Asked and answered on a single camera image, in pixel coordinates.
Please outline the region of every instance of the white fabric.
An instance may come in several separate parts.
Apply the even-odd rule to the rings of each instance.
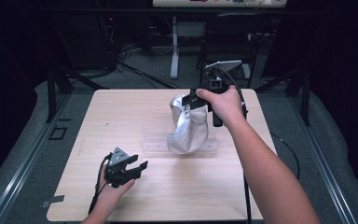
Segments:
[[[190,110],[190,106],[182,106],[183,94],[172,98],[170,107],[175,133],[168,134],[168,150],[176,154],[196,152],[208,138],[207,111],[205,106]]]

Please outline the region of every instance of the tape piece on table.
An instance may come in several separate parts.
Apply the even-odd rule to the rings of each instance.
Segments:
[[[40,204],[40,207],[43,207],[43,208],[49,207],[51,203],[62,203],[64,197],[65,197],[65,195],[54,196],[50,199],[50,201],[43,201]]]

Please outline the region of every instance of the person's right arm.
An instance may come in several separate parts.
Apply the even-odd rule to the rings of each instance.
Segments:
[[[237,90],[222,94],[199,89],[228,128],[241,165],[266,223],[320,223],[296,177],[244,118]]]

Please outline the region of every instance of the person's left hand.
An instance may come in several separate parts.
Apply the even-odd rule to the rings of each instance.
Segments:
[[[135,184],[135,180],[132,179],[117,189],[109,185],[104,186],[106,183],[104,178],[105,169],[106,165],[101,171],[100,190],[102,191],[98,196],[98,201],[92,212],[82,223],[104,223],[115,210],[121,197]]]

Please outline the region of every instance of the dark background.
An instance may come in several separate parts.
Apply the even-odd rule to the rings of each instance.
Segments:
[[[141,7],[150,7],[150,1],[138,2]],[[84,7],[94,6],[91,1],[80,3]],[[358,2],[339,1],[336,6],[333,3],[288,2],[288,10],[328,8],[328,14],[317,21],[282,19],[263,76],[282,76],[302,66],[311,56],[308,69],[311,90],[324,102],[340,128],[358,177]],[[46,18],[30,20],[21,10],[23,4],[0,1],[0,166],[32,114],[36,102],[34,87],[47,79],[52,59],[68,67],[75,64],[78,69],[82,66],[104,69],[115,62],[103,33],[87,32],[99,30],[95,17],[83,21],[72,18],[67,23],[55,18],[61,29],[57,35]],[[133,20],[131,24],[140,29],[130,29],[127,35],[147,49],[149,37],[134,31],[144,29],[150,21]],[[128,21],[118,23],[121,22],[126,27]]]

